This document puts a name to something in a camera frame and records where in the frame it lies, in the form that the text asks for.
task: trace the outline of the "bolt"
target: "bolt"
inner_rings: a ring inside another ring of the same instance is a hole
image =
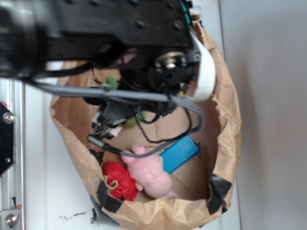
[[[12,161],[12,160],[11,160],[11,158],[9,158],[9,157],[5,158],[5,162],[8,163],[8,164],[11,163],[11,161]]]
[[[3,121],[6,123],[6,124],[11,124],[14,122],[15,120],[15,117],[14,115],[11,113],[11,112],[7,112],[3,115]]]
[[[180,20],[174,21],[174,28],[180,30],[182,28],[182,22]]]
[[[99,6],[101,4],[100,0],[90,0],[90,3],[93,5],[93,6]]]
[[[139,0],[130,0],[130,3],[134,6],[139,4]]]
[[[15,225],[17,221],[17,217],[13,214],[9,214],[6,218],[5,218],[5,223],[9,226],[9,227],[13,227]]]
[[[140,29],[142,29],[142,28],[145,27],[146,24],[145,24],[145,22],[144,22],[143,20],[139,19],[139,20],[136,21],[136,25],[137,25]]]

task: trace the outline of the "blue block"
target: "blue block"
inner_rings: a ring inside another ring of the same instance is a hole
[[[164,159],[164,170],[171,174],[188,159],[198,153],[199,150],[200,149],[193,140],[189,136],[185,136],[160,154]]]

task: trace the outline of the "red cloth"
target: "red cloth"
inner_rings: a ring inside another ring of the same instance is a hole
[[[107,176],[108,185],[111,185],[113,180],[118,181],[118,186],[111,192],[113,197],[130,201],[134,200],[138,193],[135,181],[121,163],[115,161],[105,163],[102,168],[102,174]]]

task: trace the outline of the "pink stuffed pig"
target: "pink stuffed pig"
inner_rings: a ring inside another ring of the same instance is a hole
[[[146,149],[142,145],[133,145],[131,151],[134,154],[144,154]],[[127,164],[127,170],[136,183],[138,191],[142,191],[152,197],[166,196],[169,199],[180,198],[172,191],[172,177],[163,169],[163,158],[151,155],[144,158],[122,156],[121,159]]]

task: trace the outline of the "brown paper bag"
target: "brown paper bag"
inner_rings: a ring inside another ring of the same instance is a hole
[[[140,192],[133,202],[113,198],[107,189],[101,166],[89,151],[101,150],[87,141],[87,135],[92,133],[91,123],[97,106],[87,104],[82,98],[53,98],[50,109],[53,121],[89,195],[122,228],[188,230],[214,220],[230,206],[241,145],[238,97],[216,44],[201,27],[199,17],[194,15],[193,18],[199,40],[213,56],[216,86],[209,100],[198,103],[206,115],[205,128],[191,135],[191,138],[199,143],[200,153],[172,173],[173,190],[182,199],[152,200]],[[66,62],[64,68],[77,65],[77,62]],[[118,76],[118,71],[94,69],[78,76],[62,78],[58,84],[97,86],[98,81],[103,81],[108,74]],[[189,93],[192,94],[195,85],[195,82],[192,83]],[[176,109],[155,124],[144,126],[144,130],[151,139],[159,140],[174,137],[185,131],[187,126],[183,111]],[[148,150],[156,146],[146,141],[138,127],[123,128],[119,136],[109,142],[120,149],[128,149],[134,143],[143,144]],[[103,160],[120,161],[118,156],[106,151]]]

